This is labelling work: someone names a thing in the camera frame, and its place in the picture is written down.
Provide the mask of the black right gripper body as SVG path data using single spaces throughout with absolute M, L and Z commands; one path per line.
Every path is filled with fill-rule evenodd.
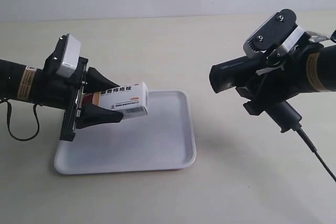
M 260 115 L 274 105 L 300 93 L 317 92 L 307 77 L 306 65 L 310 54 L 319 51 L 319 44 L 308 44 L 287 58 L 283 68 L 250 78 L 238 94 L 248 99 L 243 106 L 250 115 Z

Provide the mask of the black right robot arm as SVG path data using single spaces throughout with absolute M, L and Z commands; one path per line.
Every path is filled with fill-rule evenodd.
M 307 45 L 282 67 L 250 78 L 236 91 L 248 99 L 243 106 L 250 115 L 260 115 L 301 93 L 334 92 L 335 46 Z

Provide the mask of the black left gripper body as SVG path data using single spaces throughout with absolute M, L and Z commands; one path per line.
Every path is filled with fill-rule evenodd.
M 75 137 L 75 117 L 87 62 L 80 57 L 74 73 L 65 78 L 56 74 L 56 60 L 50 56 L 34 77 L 33 104 L 65 111 L 59 138 L 62 141 L 71 142 Z

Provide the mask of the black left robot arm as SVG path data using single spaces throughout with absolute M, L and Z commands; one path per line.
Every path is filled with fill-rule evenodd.
M 105 123 L 119 123 L 123 114 L 94 104 L 81 105 L 83 94 L 107 91 L 117 87 L 95 68 L 87 67 L 88 59 L 79 58 L 74 73 L 61 77 L 51 73 L 51 59 L 43 69 L 1 60 L 1 103 L 7 104 L 6 122 L 10 123 L 10 100 L 27 102 L 33 107 L 47 106 L 61 109 L 64 117 L 60 140 L 73 141 L 75 130 Z

